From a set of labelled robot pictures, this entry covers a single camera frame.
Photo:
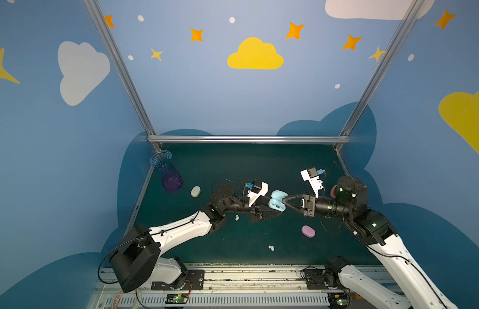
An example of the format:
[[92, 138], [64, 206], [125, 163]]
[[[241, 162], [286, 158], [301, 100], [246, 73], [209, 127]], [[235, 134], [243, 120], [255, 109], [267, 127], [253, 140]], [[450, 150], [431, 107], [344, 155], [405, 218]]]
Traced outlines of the light blue earbud case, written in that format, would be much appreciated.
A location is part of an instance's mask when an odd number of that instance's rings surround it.
[[275, 190], [271, 193], [270, 200], [268, 202], [268, 206], [279, 212], [284, 212], [286, 210], [286, 205], [283, 203], [283, 199], [288, 196], [288, 193], [280, 190]]

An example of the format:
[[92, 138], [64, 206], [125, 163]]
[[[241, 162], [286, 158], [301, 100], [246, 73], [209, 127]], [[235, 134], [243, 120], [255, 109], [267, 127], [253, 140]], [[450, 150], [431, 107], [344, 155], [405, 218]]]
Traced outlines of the pink earbud charging case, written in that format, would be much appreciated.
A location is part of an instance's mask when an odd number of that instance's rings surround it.
[[316, 235], [316, 231], [308, 225], [303, 225], [301, 232], [307, 238], [313, 238]]

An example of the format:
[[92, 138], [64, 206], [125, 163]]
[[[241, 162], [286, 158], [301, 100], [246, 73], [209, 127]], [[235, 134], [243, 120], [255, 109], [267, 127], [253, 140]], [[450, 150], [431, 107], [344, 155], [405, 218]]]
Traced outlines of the white earbud charging case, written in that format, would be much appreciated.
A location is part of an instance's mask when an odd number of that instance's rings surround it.
[[200, 188], [200, 186], [194, 186], [194, 187], [192, 188], [191, 192], [190, 192], [190, 195], [191, 195], [191, 197], [193, 197], [193, 198], [197, 198], [197, 197], [199, 197], [200, 193], [201, 193], [201, 188]]

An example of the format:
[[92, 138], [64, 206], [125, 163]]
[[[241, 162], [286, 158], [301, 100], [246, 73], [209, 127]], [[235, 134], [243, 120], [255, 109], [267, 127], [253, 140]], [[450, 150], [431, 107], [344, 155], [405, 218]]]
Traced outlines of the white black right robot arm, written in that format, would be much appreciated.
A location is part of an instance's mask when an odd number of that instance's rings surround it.
[[314, 194], [283, 198], [283, 204], [307, 217], [338, 218], [380, 261], [402, 291], [396, 294], [364, 275], [342, 257], [325, 266], [334, 282], [359, 294], [376, 308], [456, 308], [407, 250], [385, 215], [368, 205], [368, 188], [357, 178], [341, 176], [330, 197], [319, 195], [321, 181], [307, 177]]

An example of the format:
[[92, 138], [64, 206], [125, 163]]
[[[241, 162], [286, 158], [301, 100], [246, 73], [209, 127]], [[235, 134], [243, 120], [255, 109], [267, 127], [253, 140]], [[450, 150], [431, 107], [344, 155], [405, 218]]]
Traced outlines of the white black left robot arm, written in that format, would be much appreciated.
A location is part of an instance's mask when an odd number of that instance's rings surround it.
[[168, 225], [131, 228], [120, 244], [108, 255], [108, 261], [123, 292], [141, 287], [153, 273], [157, 281], [170, 289], [185, 285], [189, 271], [177, 258], [163, 259], [162, 254], [190, 239], [205, 236], [220, 229], [226, 222], [226, 212], [250, 214], [252, 221], [266, 220], [285, 211], [283, 191], [267, 194], [268, 185], [247, 184], [243, 196], [236, 196], [231, 184], [221, 184], [211, 200], [194, 214]]

